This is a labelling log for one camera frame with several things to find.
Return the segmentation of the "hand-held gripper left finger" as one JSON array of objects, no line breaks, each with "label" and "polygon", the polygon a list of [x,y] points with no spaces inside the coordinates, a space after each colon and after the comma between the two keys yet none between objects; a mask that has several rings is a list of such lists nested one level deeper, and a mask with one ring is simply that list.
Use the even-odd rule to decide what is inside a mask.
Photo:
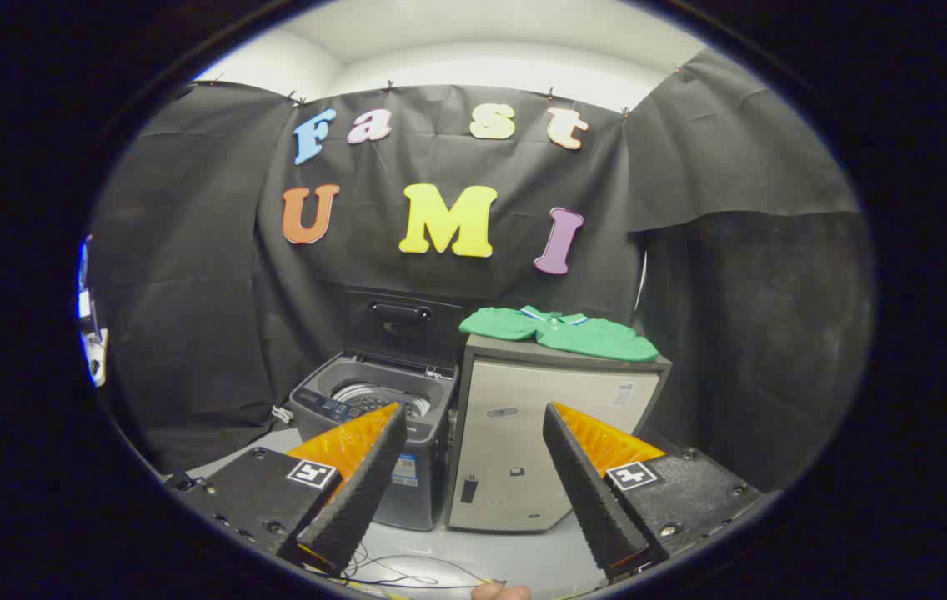
[{"label": "hand-held gripper left finger", "polygon": [[408,440],[391,402],[287,452],[251,447],[207,476],[165,486],[235,543],[337,577],[354,558]]}]

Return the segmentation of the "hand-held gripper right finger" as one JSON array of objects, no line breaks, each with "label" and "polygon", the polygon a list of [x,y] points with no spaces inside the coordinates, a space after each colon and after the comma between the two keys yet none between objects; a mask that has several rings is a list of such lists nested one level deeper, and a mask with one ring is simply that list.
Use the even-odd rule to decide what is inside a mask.
[{"label": "hand-held gripper right finger", "polygon": [[543,440],[599,569],[611,583],[687,561],[777,502],[695,447],[652,444],[561,402]]}]

